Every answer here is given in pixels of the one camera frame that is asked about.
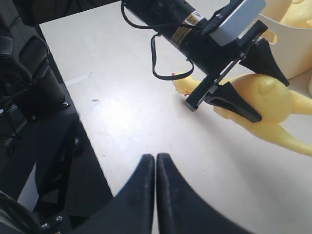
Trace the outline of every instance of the white table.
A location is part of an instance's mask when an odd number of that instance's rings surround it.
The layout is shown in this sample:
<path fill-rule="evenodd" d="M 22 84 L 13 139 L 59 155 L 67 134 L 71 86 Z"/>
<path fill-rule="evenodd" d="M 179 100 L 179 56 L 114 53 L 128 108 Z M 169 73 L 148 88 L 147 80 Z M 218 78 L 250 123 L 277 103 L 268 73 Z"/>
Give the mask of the white table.
<path fill-rule="evenodd" d="M 208 18 L 227 2 L 189 0 Z M 312 233 L 312 158 L 257 139 L 211 106 L 190 112 L 171 82 L 152 75 L 154 31 L 130 27 L 119 8 L 117 2 L 41 25 L 113 194 L 142 154 L 168 152 L 203 199 L 250 231 Z M 159 73 L 189 69 L 165 39 L 157 39 L 157 50 Z M 246 72 L 237 66 L 229 76 Z M 194 77 L 204 75 L 196 69 Z M 307 82 L 292 81 L 301 91 Z M 312 143 L 312 117 L 292 116 L 283 125 Z"/>

